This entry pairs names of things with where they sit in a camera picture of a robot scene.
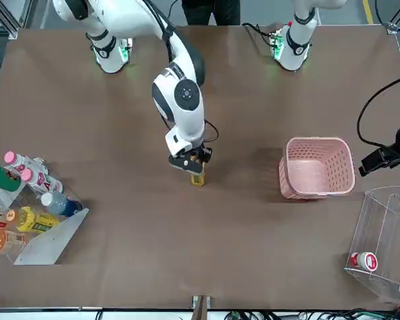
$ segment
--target orange bottle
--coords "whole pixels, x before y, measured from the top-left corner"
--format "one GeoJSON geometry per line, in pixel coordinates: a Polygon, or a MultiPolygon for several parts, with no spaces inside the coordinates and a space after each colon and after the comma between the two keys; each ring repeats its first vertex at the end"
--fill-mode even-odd
{"type": "Polygon", "coordinates": [[[22,233],[0,229],[0,254],[6,254],[14,245],[26,245],[28,238],[22,233]]]}

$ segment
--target yellow bottle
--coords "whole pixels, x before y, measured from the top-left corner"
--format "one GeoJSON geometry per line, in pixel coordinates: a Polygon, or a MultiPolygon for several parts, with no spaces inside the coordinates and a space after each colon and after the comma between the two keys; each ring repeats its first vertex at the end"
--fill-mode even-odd
{"type": "Polygon", "coordinates": [[[22,207],[20,210],[9,210],[6,220],[14,223],[20,232],[43,233],[56,226],[59,220],[48,213],[35,214],[30,207],[22,207]]]}

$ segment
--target green indicator light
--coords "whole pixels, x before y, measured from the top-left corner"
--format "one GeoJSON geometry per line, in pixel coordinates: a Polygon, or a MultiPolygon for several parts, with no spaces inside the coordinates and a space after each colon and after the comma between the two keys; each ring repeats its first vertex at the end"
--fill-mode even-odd
{"type": "Polygon", "coordinates": [[[119,48],[120,56],[123,62],[127,62],[129,60],[129,52],[126,49],[119,48]]]}

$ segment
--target green bottle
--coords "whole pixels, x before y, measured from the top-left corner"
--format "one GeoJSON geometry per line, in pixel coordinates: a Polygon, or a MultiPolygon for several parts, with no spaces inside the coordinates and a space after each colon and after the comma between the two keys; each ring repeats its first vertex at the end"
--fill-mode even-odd
{"type": "Polygon", "coordinates": [[[0,188],[8,191],[16,191],[21,185],[20,176],[0,167],[0,188]]]}

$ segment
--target small yellow object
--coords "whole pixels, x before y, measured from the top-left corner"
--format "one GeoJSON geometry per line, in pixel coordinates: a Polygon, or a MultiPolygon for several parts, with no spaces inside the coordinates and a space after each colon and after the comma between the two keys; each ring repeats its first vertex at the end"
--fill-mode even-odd
{"type": "Polygon", "coordinates": [[[203,162],[203,172],[201,175],[191,175],[191,184],[196,187],[202,187],[205,185],[205,163],[203,162]]]}

